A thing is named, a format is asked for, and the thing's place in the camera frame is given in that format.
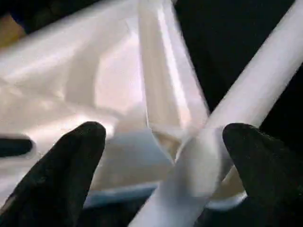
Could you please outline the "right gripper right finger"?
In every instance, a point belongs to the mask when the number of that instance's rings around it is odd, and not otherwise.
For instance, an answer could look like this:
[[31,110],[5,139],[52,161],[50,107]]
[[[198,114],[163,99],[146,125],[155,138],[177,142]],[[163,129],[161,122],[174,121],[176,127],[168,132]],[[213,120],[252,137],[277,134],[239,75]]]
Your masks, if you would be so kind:
[[303,156],[258,128],[231,123],[223,141],[247,193],[230,211],[205,210],[197,227],[301,227]]

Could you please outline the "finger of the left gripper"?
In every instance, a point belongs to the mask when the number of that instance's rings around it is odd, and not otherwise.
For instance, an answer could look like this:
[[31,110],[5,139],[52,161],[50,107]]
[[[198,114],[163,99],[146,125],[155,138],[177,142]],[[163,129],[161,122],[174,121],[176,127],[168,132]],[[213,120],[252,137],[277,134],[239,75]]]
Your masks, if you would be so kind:
[[21,156],[31,151],[33,143],[25,138],[1,138],[0,157]]

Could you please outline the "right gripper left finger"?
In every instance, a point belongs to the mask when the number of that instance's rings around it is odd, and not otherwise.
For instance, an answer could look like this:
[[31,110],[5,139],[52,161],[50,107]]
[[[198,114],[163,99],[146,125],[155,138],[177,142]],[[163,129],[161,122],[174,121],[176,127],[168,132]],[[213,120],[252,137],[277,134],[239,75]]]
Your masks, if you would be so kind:
[[85,122],[63,135],[0,209],[2,227],[74,227],[102,157],[106,129]]

